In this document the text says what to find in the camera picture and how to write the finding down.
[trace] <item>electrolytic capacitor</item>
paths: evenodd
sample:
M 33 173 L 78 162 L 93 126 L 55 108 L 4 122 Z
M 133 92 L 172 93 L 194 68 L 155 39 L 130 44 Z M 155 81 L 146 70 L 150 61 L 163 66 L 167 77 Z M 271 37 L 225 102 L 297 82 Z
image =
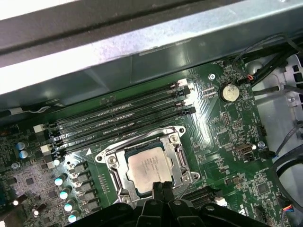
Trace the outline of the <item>electrolytic capacitor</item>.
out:
M 18 149 L 18 150 L 24 150 L 25 148 L 28 148 L 28 146 L 29 146 L 29 143 L 27 141 L 18 142 L 16 144 L 16 149 Z
M 77 210 L 73 210 L 70 214 L 70 216 L 68 217 L 68 221 L 70 223 L 75 222 L 79 217 L 79 212 Z
M 53 161 L 53 164 L 54 164 L 55 166 L 58 166 L 58 165 L 60 165 L 61 162 L 62 162 L 62 158 L 57 158 L 57 159 L 55 159 L 55 160 Z
M 65 199 L 67 199 L 67 197 L 68 197 L 68 195 L 69 195 L 70 193 L 71 193 L 71 189 L 70 189 L 70 188 L 64 188 L 64 189 L 60 192 L 59 197 L 60 197 L 60 199 L 65 200 Z
M 30 150 L 22 150 L 19 152 L 19 157 L 21 159 L 24 159 L 24 158 L 27 158 L 27 157 L 30 157 L 32 156 L 32 152 Z
M 41 214 L 41 212 L 46 208 L 46 204 L 45 203 L 41 203 L 40 206 L 34 210 L 34 215 L 38 216 L 39 214 Z
M 13 201 L 13 205 L 14 205 L 14 206 L 17 206 L 17 205 L 23 203 L 26 199 L 27 199 L 27 195 L 25 195 L 25 194 L 20 195 L 18 198 L 16 198 L 16 199 Z
M 11 164 L 12 169 L 18 169 L 19 167 L 20 167 L 20 164 L 18 162 L 14 162 L 13 164 Z
M 61 174 L 60 176 L 58 176 L 56 179 L 55 179 L 55 185 L 57 186 L 60 186 L 63 184 L 63 182 L 66 180 L 66 175 L 64 174 Z
M 64 206 L 64 210 L 65 210 L 66 212 L 71 212 L 72 209 L 74 208 L 75 204 L 76 204 L 76 203 L 75 203 L 74 200 L 68 200 L 68 201 L 66 202 L 65 206 Z

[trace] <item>wire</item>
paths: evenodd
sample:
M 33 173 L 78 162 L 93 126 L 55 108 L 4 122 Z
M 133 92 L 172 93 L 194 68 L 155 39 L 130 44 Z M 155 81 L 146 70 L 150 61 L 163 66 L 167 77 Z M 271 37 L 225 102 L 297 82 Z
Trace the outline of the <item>wire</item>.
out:
M 276 174 L 278 175 L 278 177 L 280 178 L 281 175 L 289 168 L 297 165 L 297 164 L 303 164 L 303 157 L 292 160 L 287 162 L 286 164 L 284 164 L 283 166 L 281 166 L 278 171 L 276 172 Z
M 271 167 L 271 170 L 273 172 L 273 179 L 275 180 L 277 186 L 279 187 L 280 192 L 283 194 L 285 198 L 287 198 L 290 201 L 292 206 L 297 208 L 300 212 L 303 212 L 303 207 L 288 193 L 288 191 L 280 182 L 276 172 L 279 166 L 283 165 L 284 163 L 290 160 L 297 159 L 302 155 L 302 153 L 303 153 L 303 144 L 282 155 L 277 161 L 273 163 Z
M 292 208 L 292 205 L 289 205 L 289 206 L 287 206 L 287 207 L 284 207 L 283 210 L 284 210 L 284 211 L 287 211 L 288 209 L 291 209 L 291 208 Z
M 301 128 L 303 127 L 303 123 L 301 124 L 297 124 L 296 126 L 294 126 L 289 132 L 288 134 L 285 136 L 284 140 L 282 141 L 281 145 L 278 147 L 278 149 L 276 150 L 276 156 L 279 155 L 279 153 L 281 152 L 282 148 L 284 147 L 284 145 L 289 141 L 289 139 Z
M 260 96 L 260 95 L 266 95 L 266 94 L 269 94 L 269 93 L 272 93 L 272 92 L 275 92 L 275 91 L 279 91 L 279 86 L 265 88 L 265 89 L 260 90 L 260 91 L 254 91 L 253 94 L 254 94 L 254 96 Z M 282 91 L 285 91 L 285 92 L 293 91 L 293 92 L 296 92 L 300 95 L 303 95 L 303 89 L 298 88 L 298 87 L 289 86 L 289 85 L 285 85 L 284 89 Z
M 41 107 L 39 110 L 37 110 L 37 111 L 30 111 L 30 110 L 28 110 L 28 111 L 25 111 L 25 112 L 29 112 L 29 113 L 33 113 L 33 114 L 41 114 L 41 113 L 43 113 L 45 110 L 47 110 L 47 109 L 49 109 L 49 108 L 51 108 L 50 106 L 43 106 L 43 107 Z
M 280 226 L 281 226 L 281 227 L 284 227 L 284 219 L 285 219 L 285 216 L 286 216 L 286 211 L 283 210 L 283 211 L 282 211 L 282 216 L 281 216 L 281 222 L 280 222 Z
M 285 33 L 278 33 L 278 34 L 275 34 L 275 35 L 271 35 L 265 39 L 262 39 L 256 43 L 254 43 L 253 45 L 249 46 L 248 48 L 246 48 L 244 51 L 242 51 L 232 62 L 232 68 L 240 73 L 241 75 L 245 76 L 245 77 L 249 77 L 250 78 L 250 74 L 244 72 L 242 69 L 240 69 L 237 65 L 236 65 L 236 62 L 246 53 L 248 53 L 249 51 L 252 51 L 254 50 L 256 47 L 272 40 L 272 39 L 275 39 L 275 38 L 278 38 L 278 37 L 282 37 L 285 39 L 285 41 L 290 45 L 292 46 L 295 50 L 297 50 L 297 52 L 303 52 L 303 49 L 298 46 L 296 43 L 294 43 L 294 41 L 292 41 Z

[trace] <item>solid capacitor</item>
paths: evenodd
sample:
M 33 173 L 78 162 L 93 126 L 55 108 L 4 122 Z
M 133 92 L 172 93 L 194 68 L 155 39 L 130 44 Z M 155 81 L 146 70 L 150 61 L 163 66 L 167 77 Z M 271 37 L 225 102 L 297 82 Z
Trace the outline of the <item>solid capacitor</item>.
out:
M 67 203 L 64 206 L 64 210 L 66 212 L 71 212 L 72 209 L 74 208 L 74 206 L 75 206 L 75 201 L 74 200 L 68 200 Z
M 22 150 L 22 151 L 19 152 L 19 157 L 21 159 L 30 157 L 31 155 L 32 155 L 32 152 L 30 150 Z
M 78 217 L 79 217 L 79 212 L 77 210 L 73 210 L 70 216 L 68 217 L 68 221 L 70 223 L 73 223 L 77 220 Z
M 16 149 L 18 150 L 24 150 L 25 148 L 27 148 L 29 146 L 29 143 L 24 141 L 24 142 L 18 142 L 16 144 Z
M 71 193 L 71 190 L 70 190 L 69 188 L 64 188 L 64 189 L 60 192 L 59 197 L 60 197 L 60 199 L 65 200 L 65 199 L 67 199 L 67 197 L 68 197 L 68 195 L 69 195 L 70 193 Z
M 13 205 L 14 205 L 14 206 L 17 206 L 17 205 L 23 203 L 26 199 L 27 199 L 27 195 L 25 195 L 25 194 L 20 195 L 18 198 L 16 198 L 16 199 L 13 201 Z
M 60 186 L 63 184 L 63 182 L 66 180 L 66 176 L 64 174 L 61 174 L 55 179 L 55 185 Z
M 46 208 L 45 203 L 41 203 L 40 206 L 34 211 L 34 215 L 38 216 Z

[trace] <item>ram slot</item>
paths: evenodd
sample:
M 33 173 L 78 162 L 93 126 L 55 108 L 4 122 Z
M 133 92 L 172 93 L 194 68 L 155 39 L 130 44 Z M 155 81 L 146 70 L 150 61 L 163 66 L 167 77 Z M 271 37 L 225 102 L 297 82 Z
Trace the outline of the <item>ram slot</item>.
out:
M 122 113 L 130 109 L 140 108 L 146 103 L 152 103 L 159 100 L 166 100 L 173 96 L 173 93 L 180 90 L 180 88 L 161 91 L 150 91 L 148 93 L 143 93 L 142 95 L 133 96 L 128 99 L 120 100 L 113 102 L 107 105 L 104 105 L 98 109 L 94 109 L 88 112 L 80 113 L 75 117 L 66 118 L 60 121 L 55 122 L 56 129 L 64 130 L 69 127 L 78 127 L 93 121 L 99 120 L 100 117 L 109 116 L 110 114 Z
M 112 141 L 113 139 L 118 140 L 119 138 L 115 138 L 117 136 L 120 136 L 121 139 L 122 138 L 124 139 L 126 137 L 126 135 L 134 136 L 137 133 L 136 130 L 141 129 L 142 127 L 145 127 L 147 125 L 153 125 L 153 124 L 159 125 L 159 123 L 164 122 L 165 120 L 184 115 L 183 113 L 185 111 L 186 110 L 178 110 L 178 109 L 170 110 L 170 109 L 168 109 L 167 112 L 169 114 L 167 114 L 167 115 L 164 115 L 164 116 L 161 116 L 161 117 L 156 117 L 156 118 L 153 117 L 153 118 L 151 118 L 150 121 L 141 122 L 140 124 L 134 125 L 131 128 L 121 129 L 119 131 L 115 131 L 114 134 L 106 135 L 104 137 L 96 138 L 94 140 L 78 144 L 76 146 L 73 146 L 71 148 L 66 149 L 65 152 L 66 153 L 72 153 L 72 152 L 76 152 L 76 151 L 86 151 L 90 147 L 96 146 L 101 142 L 107 143 L 107 142 Z
M 94 133 L 101 129 L 111 127 L 113 124 L 122 124 L 127 121 L 132 120 L 133 118 L 144 117 L 148 113 L 156 113 L 163 110 L 163 108 L 174 107 L 177 104 L 177 100 L 169 99 L 168 101 L 161 101 L 157 103 L 152 103 L 146 105 L 143 108 L 135 109 L 133 111 L 128 111 L 123 114 L 113 116 L 112 114 L 101 121 L 93 122 L 81 127 L 73 127 L 69 130 L 61 131 L 60 136 L 54 138 L 55 141 L 63 140 L 72 140 L 78 137 Z

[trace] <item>black ram slot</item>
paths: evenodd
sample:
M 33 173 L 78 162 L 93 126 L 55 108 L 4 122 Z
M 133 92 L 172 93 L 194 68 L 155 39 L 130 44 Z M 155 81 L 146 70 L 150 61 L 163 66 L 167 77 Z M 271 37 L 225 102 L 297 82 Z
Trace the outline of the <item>black ram slot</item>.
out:
M 159 125 L 160 122 L 163 122 L 165 120 L 168 120 L 170 118 L 173 118 L 173 117 L 177 117 L 177 116 L 183 116 L 183 115 L 186 115 L 186 114 L 191 114 L 191 113 L 194 113 L 192 111 L 193 107 L 192 108 L 189 108 L 189 109 L 185 109 L 185 110 L 181 110 L 181 111 L 178 111 L 178 112 L 174 112 L 174 113 L 170 113 L 166 116 L 163 116 L 162 118 L 157 118 L 157 119 L 153 119 L 152 121 L 150 122 L 146 122 L 142 125 L 137 125 L 136 128 L 132 128 L 133 131 L 129 131 L 129 130 L 124 130 L 124 131 L 120 131 L 119 133 L 117 133 L 116 135 L 109 135 L 109 136 L 106 136 L 106 137 L 102 137 L 102 138 L 97 138 L 95 140 L 91 140 L 89 142 L 85 142 L 85 143 L 81 143 L 77 146 L 74 146 L 74 147 L 71 147 L 71 148 L 68 148 L 65 150 L 66 153 L 72 153 L 72 152 L 76 152 L 76 151 L 82 151 L 86 148 L 89 148 L 90 146 L 94 146 L 94 145 L 97 145 L 99 144 L 100 142 L 104 141 L 104 140 L 107 140 L 107 139 L 111 139 L 115 136 L 119 136 L 119 135 L 123 135 L 123 134 L 130 134 L 130 133 L 135 133 L 136 129 L 139 129 L 139 128 L 142 128 L 144 126 L 147 126 L 147 125 L 153 125 L 153 124 L 157 124 Z

